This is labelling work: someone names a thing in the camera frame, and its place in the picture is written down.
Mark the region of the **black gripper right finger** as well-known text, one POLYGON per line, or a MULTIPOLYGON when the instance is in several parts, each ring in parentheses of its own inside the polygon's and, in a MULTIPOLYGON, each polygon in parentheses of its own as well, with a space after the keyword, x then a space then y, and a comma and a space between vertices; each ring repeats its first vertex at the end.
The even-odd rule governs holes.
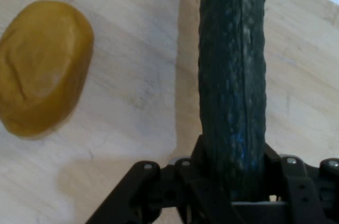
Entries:
POLYGON ((288 206, 288 223, 338 223, 338 158, 319 167, 264 149, 265 192, 288 206))

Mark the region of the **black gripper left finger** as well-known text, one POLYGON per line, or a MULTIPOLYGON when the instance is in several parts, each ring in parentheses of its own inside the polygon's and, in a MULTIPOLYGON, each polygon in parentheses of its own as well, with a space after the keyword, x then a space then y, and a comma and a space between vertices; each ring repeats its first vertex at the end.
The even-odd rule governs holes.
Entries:
POLYGON ((87 223, 153 223, 164 208, 177 208, 183 223, 234 223, 231 202, 199 171, 205 156, 200 136, 175 164, 135 163, 87 223))

